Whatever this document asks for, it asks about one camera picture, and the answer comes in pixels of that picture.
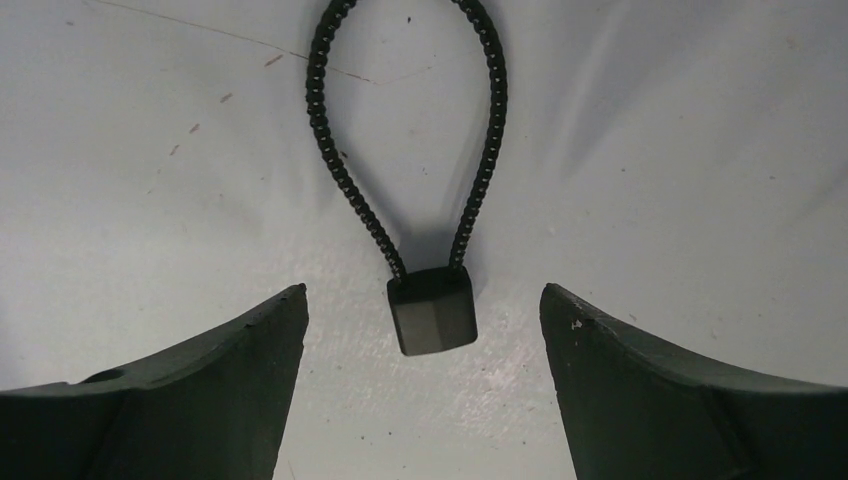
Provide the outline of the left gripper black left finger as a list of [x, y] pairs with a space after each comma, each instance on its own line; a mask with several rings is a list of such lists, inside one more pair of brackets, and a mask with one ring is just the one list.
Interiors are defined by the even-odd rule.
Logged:
[[1, 395], [5, 479], [270, 479], [309, 323], [293, 285], [86, 380]]

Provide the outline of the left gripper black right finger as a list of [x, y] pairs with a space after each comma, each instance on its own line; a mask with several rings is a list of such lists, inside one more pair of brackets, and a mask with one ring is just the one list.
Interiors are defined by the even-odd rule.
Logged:
[[730, 365], [548, 284], [540, 322], [580, 479], [843, 479], [847, 391]]

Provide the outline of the black cable padlock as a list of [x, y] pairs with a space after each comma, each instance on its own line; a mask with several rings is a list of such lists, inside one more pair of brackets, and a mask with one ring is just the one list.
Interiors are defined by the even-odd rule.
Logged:
[[387, 261], [392, 274], [387, 283], [387, 299], [402, 354], [413, 357], [446, 352], [472, 344], [478, 338], [473, 285], [464, 260], [494, 175], [506, 125], [508, 75], [502, 43], [481, 2], [457, 2], [479, 38], [488, 68], [486, 137], [447, 264], [408, 272], [398, 249], [345, 167], [327, 117], [324, 87], [331, 43], [355, 5], [353, 1], [330, 2], [315, 27], [305, 82], [309, 125], [337, 187]]

